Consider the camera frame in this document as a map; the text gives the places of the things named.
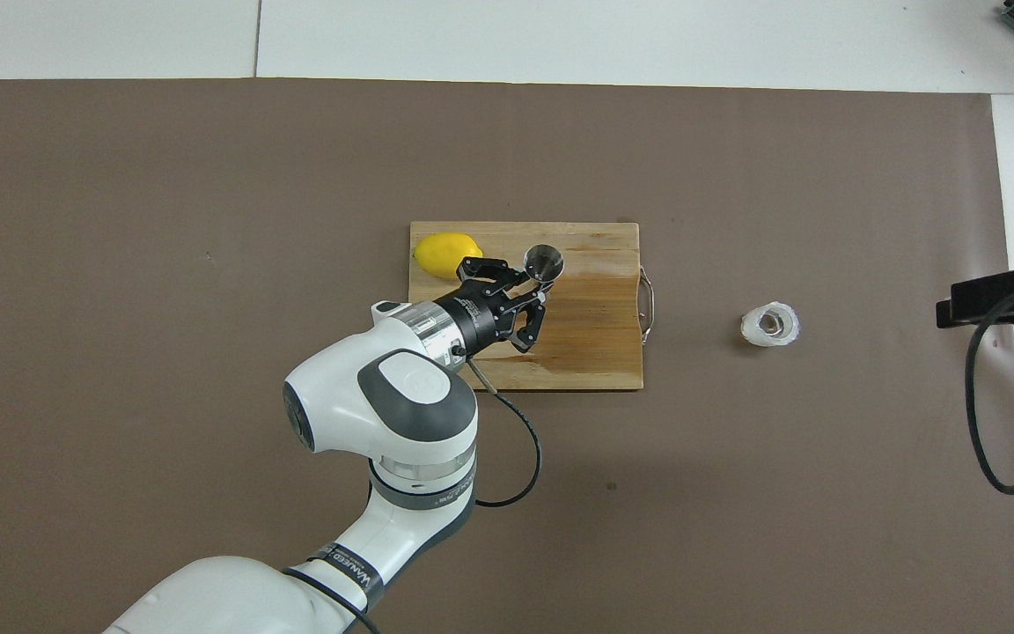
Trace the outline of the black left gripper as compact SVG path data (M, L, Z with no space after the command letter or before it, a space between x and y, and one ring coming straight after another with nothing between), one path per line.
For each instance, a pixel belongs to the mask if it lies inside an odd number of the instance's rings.
M550 288L511 298L510 291L531 278L500 258L464 257L456 276L459 288L435 299L461 333L453 349L473 358L495 343L511 342L518 352L530 352L539 341Z

